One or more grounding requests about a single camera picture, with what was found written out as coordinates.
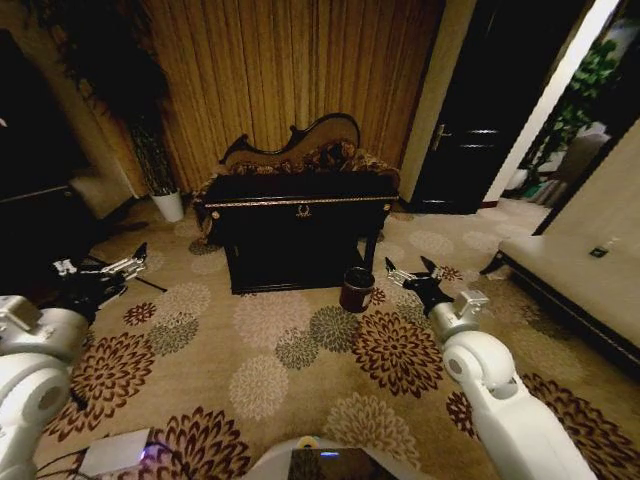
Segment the black cabinet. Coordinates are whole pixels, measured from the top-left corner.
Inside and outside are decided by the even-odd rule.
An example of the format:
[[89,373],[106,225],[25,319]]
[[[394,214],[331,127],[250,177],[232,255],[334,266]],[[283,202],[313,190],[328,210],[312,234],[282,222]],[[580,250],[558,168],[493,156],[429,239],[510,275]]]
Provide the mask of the black cabinet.
[[205,208],[237,294],[338,286],[347,268],[370,268],[396,198],[389,177],[366,172],[222,176]]

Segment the beige wall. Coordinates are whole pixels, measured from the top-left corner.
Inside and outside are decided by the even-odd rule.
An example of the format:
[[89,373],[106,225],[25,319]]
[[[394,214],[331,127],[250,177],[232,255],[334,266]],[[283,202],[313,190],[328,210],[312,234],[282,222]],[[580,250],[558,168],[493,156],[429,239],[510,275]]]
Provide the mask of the beige wall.
[[571,199],[545,233],[618,237],[615,248],[640,256],[640,120]]
[[104,127],[100,125],[101,122],[107,125],[113,122],[106,117],[96,117],[73,83],[63,76],[61,65],[56,63],[57,52],[46,32],[35,23],[25,29],[24,20],[25,11],[19,1],[0,2],[0,28],[11,31],[27,58],[43,73],[91,163],[91,168],[78,172],[72,184],[94,214],[104,217],[131,197],[131,189],[117,159],[122,152],[116,151],[118,145],[114,147],[106,141]]
[[400,196],[406,201],[411,200],[416,188],[420,169],[431,142],[431,134],[438,121],[475,4],[476,0],[446,2],[411,128],[411,136],[402,161]]

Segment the cable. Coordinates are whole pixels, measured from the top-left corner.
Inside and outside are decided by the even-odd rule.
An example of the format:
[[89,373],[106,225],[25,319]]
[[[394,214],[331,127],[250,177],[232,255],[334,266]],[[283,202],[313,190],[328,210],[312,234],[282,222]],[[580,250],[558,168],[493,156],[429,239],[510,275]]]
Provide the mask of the cable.
[[87,450],[89,450],[89,449],[88,449],[88,448],[81,448],[80,450],[76,450],[75,452],[71,452],[71,453],[66,453],[66,454],[64,454],[64,455],[60,455],[59,457],[54,458],[54,459],[53,459],[53,460],[51,460],[50,462],[45,463],[43,466],[41,466],[40,468],[38,468],[38,470],[37,470],[37,471],[39,472],[39,471],[41,471],[41,470],[44,470],[44,469],[45,469],[45,468],[47,468],[49,465],[52,465],[52,464],[56,463],[57,461],[62,460],[63,458],[67,458],[67,457],[70,457],[70,456],[72,456],[72,455],[78,455],[78,454],[84,454],[84,453],[87,453]]
[[162,442],[147,442],[147,444],[145,445],[145,447],[153,447],[153,446],[158,446],[160,448],[165,449],[167,452],[169,452],[171,454],[171,457],[175,458],[176,462],[178,462],[178,465],[180,465],[180,473],[182,473],[185,477],[187,477],[188,480],[193,480],[191,478],[191,475],[189,475],[187,466],[184,464],[182,459],[178,456],[178,453],[176,451],[172,450],[168,445],[165,445]]
[[82,473],[74,468],[69,468],[67,470],[58,470],[57,472],[51,472],[51,473],[45,473],[44,475],[40,475],[38,478],[48,478],[48,477],[53,477],[54,475],[61,475],[63,473],[72,473],[74,476],[76,477],[81,477],[81,478],[87,478],[89,480],[95,480],[93,477],[90,477],[89,475],[87,475],[86,473]]

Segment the floral carpet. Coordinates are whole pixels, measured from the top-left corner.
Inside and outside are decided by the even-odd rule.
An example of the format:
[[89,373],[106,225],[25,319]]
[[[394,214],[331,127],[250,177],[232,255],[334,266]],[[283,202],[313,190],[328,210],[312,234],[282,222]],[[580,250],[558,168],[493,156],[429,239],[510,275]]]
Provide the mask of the floral carpet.
[[271,446],[309,434],[388,452],[438,479],[497,478],[417,298],[385,278],[385,256],[416,271],[425,255],[442,267],[450,295],[473,287],[490,298],[482,329],[511,349],[593,471],[640,478],[638,384],[508,272],[477,273],[501,239],[530,234],[545,213],[513,200],[469,216],[392,213],[371,304],[354,315],[340,308],[338,288],[231,295],[224,252],[198,241],[192,212],[168,224],[140,202],[125,223],[144,228],[123,229],[92,254],[114,261],[147,241],[143,277],[167,291],[132,281],[98,314],[72,378],[89,406],[66,405],[37,463],[151,427],[151,441],[175,454],[151,444],[140,467],[103,478],[235,478]]

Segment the green plant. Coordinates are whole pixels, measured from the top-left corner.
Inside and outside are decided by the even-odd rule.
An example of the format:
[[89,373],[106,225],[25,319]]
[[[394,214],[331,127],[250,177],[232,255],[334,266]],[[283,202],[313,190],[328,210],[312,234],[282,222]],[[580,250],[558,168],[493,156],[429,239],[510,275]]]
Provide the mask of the green plant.
[[143,0],[22,0],[56,43],[65,74],[127,128],[153,195],[176,191],[164,143],[166,77],[151,49]]
[[580,63],[520,164],[520,168],[529,168],[532,177],[536,176],[538,167],[547,162],[552,153],[566,149],[578,131],[595,120],[596,99],[618,65],[616,59],[608,58],[615,48],[613,40],[594,42]]

